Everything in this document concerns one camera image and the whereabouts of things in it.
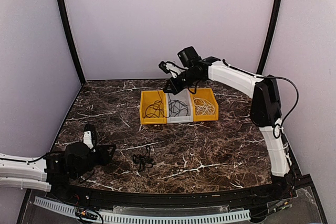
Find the yellow bin front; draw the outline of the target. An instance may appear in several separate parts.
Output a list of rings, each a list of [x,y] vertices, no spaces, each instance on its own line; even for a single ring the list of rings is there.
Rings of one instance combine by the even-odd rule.
[[[194,122],[217,121],[218,103],[211,88],[191,88],[190,92]]]

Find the yellow bin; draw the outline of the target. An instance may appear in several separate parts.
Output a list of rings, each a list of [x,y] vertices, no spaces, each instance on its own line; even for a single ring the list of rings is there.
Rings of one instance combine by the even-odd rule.
[[[217,121],[218,103],[211,88],[191,88],[190,92],[194,122]]]
[[[162,90],[147,90],[141,92],[140,123],[142,125],[166,124],[166,98]]]

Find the white translucent bin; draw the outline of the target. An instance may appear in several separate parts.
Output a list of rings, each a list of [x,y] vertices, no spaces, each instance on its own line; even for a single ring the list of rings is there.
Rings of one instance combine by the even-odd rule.
[[[193,107],[188,89],[177,95],[166,93],[165,98],[168,124],[193,122]]]

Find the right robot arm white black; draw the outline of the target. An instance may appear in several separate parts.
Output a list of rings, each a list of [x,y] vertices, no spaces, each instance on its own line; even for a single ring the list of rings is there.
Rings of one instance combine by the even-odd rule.
[[[159,63],[159,68],[171,75],[163,91],[176,95],[184,89],[196,87],[199,82],[210,80],[247,95],[251,99],[249,117],[259,127],[266,142],[271,173],[275,177],[285,177],[291,170],[292,161],[283,127],[287,117],[281,111],[277,84],[283,78],[251,73],[214,56],[203,59],[192,46],[184,48],[177,56],[182,66],[172,61]]]

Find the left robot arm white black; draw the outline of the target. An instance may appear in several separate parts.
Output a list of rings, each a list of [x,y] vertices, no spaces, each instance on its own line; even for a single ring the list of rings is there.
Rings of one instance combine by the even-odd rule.
[[[116,145],[96,145],[83,142],[68,145],[64,151],[48,152],[41,157],[19,157],[1,154],[1,187],[36,189],[54,193],[63,201],[74,197],[69,181],[79,179],[97,166],[108,165]]]

